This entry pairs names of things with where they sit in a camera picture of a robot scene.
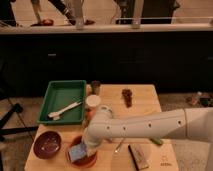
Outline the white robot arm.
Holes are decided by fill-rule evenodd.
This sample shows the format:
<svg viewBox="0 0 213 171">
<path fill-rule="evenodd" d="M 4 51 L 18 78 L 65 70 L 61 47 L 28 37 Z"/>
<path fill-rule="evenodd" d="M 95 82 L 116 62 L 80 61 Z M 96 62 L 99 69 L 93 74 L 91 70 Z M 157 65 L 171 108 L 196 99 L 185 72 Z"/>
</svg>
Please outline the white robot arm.
<svg viewBox="0 0 213 171">
<path fill-rule="evenodd" d="M 130 118 L 114 118 L 112 109 L 99 106 L 82 140 L 92 154 L 103 139 L 163 138 L 210 143 L 205 170 L 213 171 L 213 108 L 187 108 Z"/>
</svg>

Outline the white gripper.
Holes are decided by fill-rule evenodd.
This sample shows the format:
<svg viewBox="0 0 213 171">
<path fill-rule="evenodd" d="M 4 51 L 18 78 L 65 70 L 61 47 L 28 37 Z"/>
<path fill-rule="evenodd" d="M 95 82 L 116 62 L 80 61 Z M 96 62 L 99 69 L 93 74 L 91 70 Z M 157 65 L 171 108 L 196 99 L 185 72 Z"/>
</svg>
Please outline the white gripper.
<svg viewBox="0 0 213 171">
<path fill-rule="evenodd" d="M 84 130 L 83 135 L 82 135 L 82 142 L 85 144 L 86 146 L 86 154 L 88 157 L 94 155 L 101 143 L 102 143 L 102 139 L 99 138 L 94 138 L 87 129 Z"/>
</svg>

